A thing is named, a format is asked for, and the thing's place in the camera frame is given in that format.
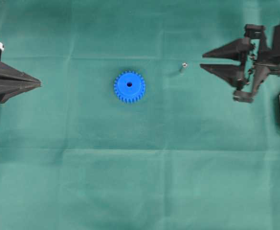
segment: green tablecloth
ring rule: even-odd
[[[43,83],[0,106],[0,230],[280,230],[280,78],[235,103],[199,67],[246,23],[270,44],[280,0],[0,0],[2,61]]]

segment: metal bolt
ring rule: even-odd
[[[182,63],[182,66],[181,66],[181,69],[180,69],[180,73],[183,73],[184,70],[185,70],[187,67],[188,67],[188,63],[183,62],[183,63]]]

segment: gear teeth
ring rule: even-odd
[[[118,89],[118,84],[119,84],[120,78],[127,73],[132,73],[134,75],[137,75],[137,77],[140,79],[141,89],[138,93],[136,93],[135,96],[128,96],[128,95],[122,94]],[[145,80],[141,74],[138,74],[135,71],[128,70],[128,71],[124,71],[123,73],[119,74],[119,76],[115,78],[113,89],[114,89],[114,93],[116,94],[116,96],[119,100],[121,100],[123,103],[126,103],[126,104],[133,104],[143,98],[145,91],[146,91],[146,84],[145,84]]]

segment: blue gear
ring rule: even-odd
[[[125,103],[135,103],[141,100],[145,89],[144,78],[134,71],[120,74],[114,82],[116,96]]]

